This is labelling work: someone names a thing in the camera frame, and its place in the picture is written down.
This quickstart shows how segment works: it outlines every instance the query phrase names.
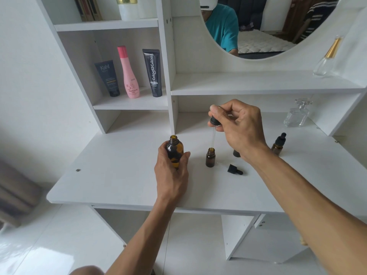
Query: mirror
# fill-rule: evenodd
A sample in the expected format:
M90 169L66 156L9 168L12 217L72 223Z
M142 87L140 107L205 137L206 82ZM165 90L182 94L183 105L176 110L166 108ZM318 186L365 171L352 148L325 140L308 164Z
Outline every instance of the mirror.
M199 0L214 41L228 53L263 59L291 49L314 32L338 0Z

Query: white headset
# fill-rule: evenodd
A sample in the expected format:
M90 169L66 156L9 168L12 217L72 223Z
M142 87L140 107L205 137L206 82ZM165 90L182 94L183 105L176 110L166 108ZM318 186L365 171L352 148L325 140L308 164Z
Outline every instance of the white headset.
M218 0L199 0L202 11L212 11L218 4Z

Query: mattress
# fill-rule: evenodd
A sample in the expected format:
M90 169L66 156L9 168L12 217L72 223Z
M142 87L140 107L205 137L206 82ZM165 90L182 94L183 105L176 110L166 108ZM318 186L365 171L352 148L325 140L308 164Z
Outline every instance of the mattress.
M238 53L282 52L295 46L286 40L261 32L259 30L238 33Z

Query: striped shirt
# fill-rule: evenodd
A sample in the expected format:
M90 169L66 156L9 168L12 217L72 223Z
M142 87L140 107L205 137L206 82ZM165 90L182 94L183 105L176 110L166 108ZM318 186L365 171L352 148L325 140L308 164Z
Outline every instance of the striped shirt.
M300 36L301 40L308 37L316 30L333 12L338 2L320 2L313 5L305 16L305 20L311 19L308 28Z

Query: person's left hand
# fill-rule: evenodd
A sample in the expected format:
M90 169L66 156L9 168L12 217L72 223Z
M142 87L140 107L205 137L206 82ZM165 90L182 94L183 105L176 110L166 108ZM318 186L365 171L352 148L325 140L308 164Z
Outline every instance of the person's left hand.
M168 141L164 142L158 148L157 163L154 167L157 180L157 201L176 207L187 190L189 181L187 163L191 153L185 152L182 155L178 170L176 170L168 158L166 151L167 143Z

